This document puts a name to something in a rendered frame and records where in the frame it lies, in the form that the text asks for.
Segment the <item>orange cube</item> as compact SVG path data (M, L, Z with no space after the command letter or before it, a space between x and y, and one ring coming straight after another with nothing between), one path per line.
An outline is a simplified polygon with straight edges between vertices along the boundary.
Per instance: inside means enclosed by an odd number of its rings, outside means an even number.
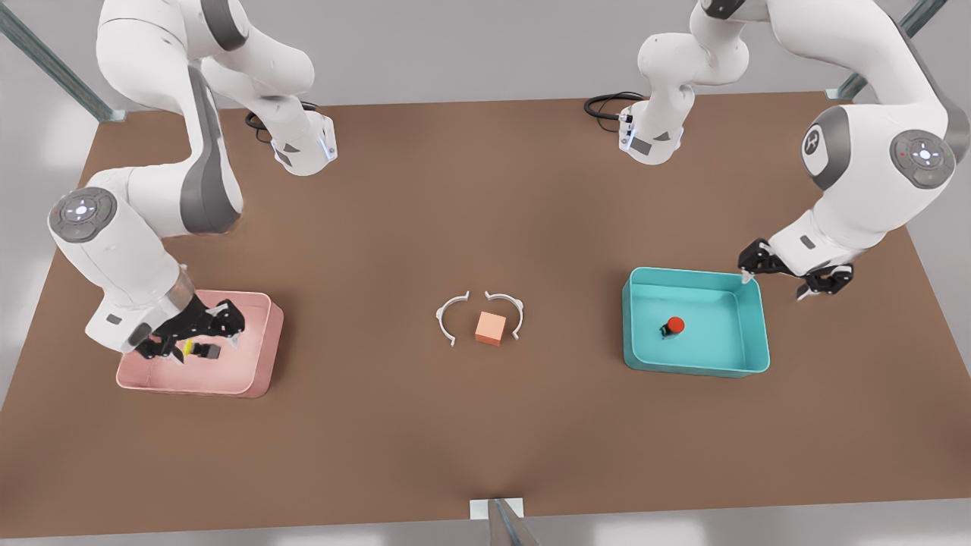
M490 346L500 347L505 331L505 315L482 312L479 314L475 329L475 340Z

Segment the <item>pink storage box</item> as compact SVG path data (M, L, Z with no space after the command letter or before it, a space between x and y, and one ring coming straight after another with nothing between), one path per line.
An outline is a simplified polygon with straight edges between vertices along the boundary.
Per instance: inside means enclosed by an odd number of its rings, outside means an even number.
M221 347L216 359L185 356L184 364L172 359L144 359L139 353L121 357L117 384L149 393L225 395L257 398L269 388L282 328L281 308L264 293L199 290L207 306L231 300L242 312L246 327L237 346L221 337L198 337L200 344Z

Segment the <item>blue storage box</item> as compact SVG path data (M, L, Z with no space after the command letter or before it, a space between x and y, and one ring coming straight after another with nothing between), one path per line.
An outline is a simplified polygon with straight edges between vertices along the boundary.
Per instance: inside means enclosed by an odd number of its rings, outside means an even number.
M674 339L660 325L686 322ZM742 378L770 366L762 291L711 271L639 267L622 287L622 353L629 369Z

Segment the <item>silver frame post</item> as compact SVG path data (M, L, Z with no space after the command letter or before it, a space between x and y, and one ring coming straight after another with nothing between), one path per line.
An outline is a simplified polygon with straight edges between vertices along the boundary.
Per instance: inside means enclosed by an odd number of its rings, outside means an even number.
M947 1L915 0L908 13L895 20L875 0L835 0L832 13L823 18L828 41L819 58L849 69L853 76L837 89L826 90L826 97L853 100L864 86L871 86L880 104L943 103L947 96L912 38Z
M0 0L0 33L17 46L98 122L125 121L126 111L111 108L45 42Z
M523 498L471 500L471 519L489 523L489 546L541 546L525 525Z

